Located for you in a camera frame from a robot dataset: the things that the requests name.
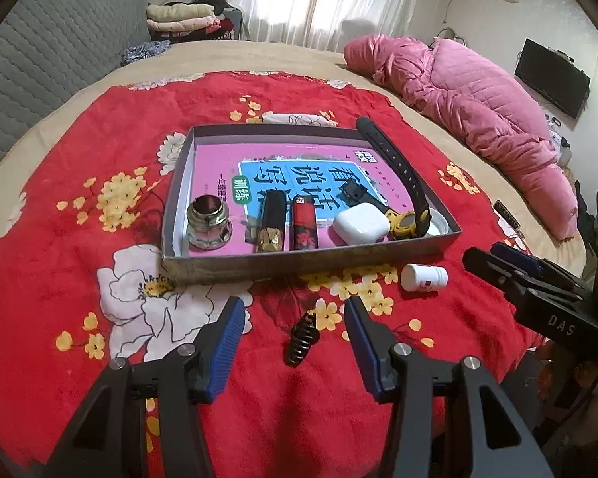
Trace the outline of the white pill bottle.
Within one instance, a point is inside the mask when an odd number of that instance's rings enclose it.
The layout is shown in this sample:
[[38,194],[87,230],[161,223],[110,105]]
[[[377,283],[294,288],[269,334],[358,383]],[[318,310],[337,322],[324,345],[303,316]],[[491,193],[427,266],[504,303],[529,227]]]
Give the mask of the white pill bottle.
[[448,284],[448,273],[441,266],[408,263],[402,269],[399,281],[404,290],[430,292],[443,289]]

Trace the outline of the white earbuds case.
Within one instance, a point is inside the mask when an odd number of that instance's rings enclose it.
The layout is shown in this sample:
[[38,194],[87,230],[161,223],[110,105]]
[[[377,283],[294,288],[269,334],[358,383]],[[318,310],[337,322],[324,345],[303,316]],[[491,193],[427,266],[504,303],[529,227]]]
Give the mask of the white earbuds case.
[[338,213],[332,228],[346,245],[365,245],[387,236],[390,221],[375,205],[361,203]]

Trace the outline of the black claw hair clip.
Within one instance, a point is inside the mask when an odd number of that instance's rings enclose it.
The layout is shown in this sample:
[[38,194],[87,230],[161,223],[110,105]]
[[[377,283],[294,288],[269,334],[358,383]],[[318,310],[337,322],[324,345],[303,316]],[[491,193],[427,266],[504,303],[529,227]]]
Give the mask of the black claw hair clip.
[[308,356],[311,347],[319,342],[320,332],[316,327],[316,314],[305,312],[290,329],[290,340],[287,344],[285,363],[291,368],[297,368]]

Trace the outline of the red lighter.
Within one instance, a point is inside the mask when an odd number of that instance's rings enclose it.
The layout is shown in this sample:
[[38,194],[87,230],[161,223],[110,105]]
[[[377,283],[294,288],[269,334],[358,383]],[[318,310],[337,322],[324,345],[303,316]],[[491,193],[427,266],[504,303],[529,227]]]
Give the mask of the red lighter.
[[291,204],[291,243],[294,251],[319,248],[316,210],[311,196],[296,195]]

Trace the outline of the black gold lighter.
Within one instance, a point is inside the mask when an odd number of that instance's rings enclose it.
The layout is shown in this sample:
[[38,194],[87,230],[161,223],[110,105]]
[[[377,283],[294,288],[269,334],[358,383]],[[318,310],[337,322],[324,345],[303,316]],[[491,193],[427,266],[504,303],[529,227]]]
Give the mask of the black gold lighter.
[[286,225],[286,194],[268,190],[258,230],[258,253],[278,253],[284,250]]

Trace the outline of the beige bed sheet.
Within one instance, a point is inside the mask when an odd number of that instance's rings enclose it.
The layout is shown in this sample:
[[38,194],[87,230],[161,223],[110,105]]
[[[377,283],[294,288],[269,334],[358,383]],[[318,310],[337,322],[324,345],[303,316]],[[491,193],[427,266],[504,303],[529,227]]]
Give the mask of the beige bed sheet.
[[525,244],[539,257],[581,275],[586,265],[586,247],[576,235],[564,243],[551,239],[533,217],[522,196],[495,169],[464,147],[443,128],[407,107],[394,94],[344,67],[339,53],[310,50],[280,43],[246,41],[202,41],[178,44],[164,54],[118,68],[100,81],[83,88],[58,110],[29,129],[0,163],[0,237],[12,225],[12,213],[20,204],[24,184],[76,118],[112,86],[162,80],[188,79],[214,71],[285,71],[319,79],[348,81],[357,88],[384,94],[403,119],[419,134],[470,175],[489,199],[504,202],[522,224]]

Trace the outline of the pink quilted duvet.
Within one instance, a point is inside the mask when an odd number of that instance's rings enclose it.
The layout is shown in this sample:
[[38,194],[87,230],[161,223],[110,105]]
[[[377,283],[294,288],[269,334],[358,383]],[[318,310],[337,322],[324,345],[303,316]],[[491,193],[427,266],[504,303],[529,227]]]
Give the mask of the pink quilted duvet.
[[538,102],[510,73],[474,50],[436,38],[370,35],[343,49],[349,70],[399,95],[495,165],[556,241],[577,231],[574,190]]

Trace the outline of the grey cardboard box tray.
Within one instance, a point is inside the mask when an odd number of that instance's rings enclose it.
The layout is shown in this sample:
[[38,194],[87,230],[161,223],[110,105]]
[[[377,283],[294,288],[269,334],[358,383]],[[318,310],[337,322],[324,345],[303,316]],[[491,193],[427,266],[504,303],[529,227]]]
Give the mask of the grey cardboard box tray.
[[190,129],[164,210],[179,283],[260,280],[442,254],[460,227],[372,120]]

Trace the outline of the pink blue book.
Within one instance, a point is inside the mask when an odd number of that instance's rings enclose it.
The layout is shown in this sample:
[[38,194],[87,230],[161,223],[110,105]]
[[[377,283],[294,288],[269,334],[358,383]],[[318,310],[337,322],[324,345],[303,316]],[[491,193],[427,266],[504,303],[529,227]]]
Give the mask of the pink blue book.
[[369,195],[398,213],[413,203],[398,176],[369,147],[312,143],[217,143],[195,148],[191,196],[219,196],[229,207],[232,236],[214,251],[190,247],[201,256],[248,255],[256,251],[258,222],[270,189],[282,190],[288,202],[311,196],[316,210],[319,246],[341,246],[330,225],[349,207],[342,184],[354,180]]

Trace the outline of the blue patterned cloth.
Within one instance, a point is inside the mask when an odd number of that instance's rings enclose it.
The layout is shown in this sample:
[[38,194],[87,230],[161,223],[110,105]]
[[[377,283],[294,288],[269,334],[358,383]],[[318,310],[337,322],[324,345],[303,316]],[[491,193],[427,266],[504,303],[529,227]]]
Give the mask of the blue patterned cloth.
[[128,47],[122,53],[121,65],[127,66],[143,59],[155,57],[167,52],[171,48],[169,40],[148,41],[133,47]]

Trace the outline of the grey quilted sofa cover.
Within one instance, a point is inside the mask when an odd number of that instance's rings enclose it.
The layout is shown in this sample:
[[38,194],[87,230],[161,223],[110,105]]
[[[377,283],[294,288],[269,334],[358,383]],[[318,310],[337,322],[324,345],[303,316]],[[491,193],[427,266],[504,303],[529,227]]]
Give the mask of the grey quilted sofa cover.
[[149,0],[19,0],[0,26],[0,163],[34,125],[149,40]]

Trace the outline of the folded clothes pile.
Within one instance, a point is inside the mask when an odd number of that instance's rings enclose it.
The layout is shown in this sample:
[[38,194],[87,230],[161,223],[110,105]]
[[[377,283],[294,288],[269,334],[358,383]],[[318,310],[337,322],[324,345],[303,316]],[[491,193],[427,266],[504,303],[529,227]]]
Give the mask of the folded clothes pile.
[[154,41],[240,40],[243,14],[226,0],[172,1],[150,4],[147,26]]

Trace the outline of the black wall television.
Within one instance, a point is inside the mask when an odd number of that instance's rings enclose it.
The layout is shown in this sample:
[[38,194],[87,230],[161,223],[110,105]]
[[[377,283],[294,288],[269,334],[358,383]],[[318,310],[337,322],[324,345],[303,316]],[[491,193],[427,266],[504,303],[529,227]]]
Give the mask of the black wall television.
[[572,119],[590,94],[591,79],[570,58],[527,38],[514,75]]

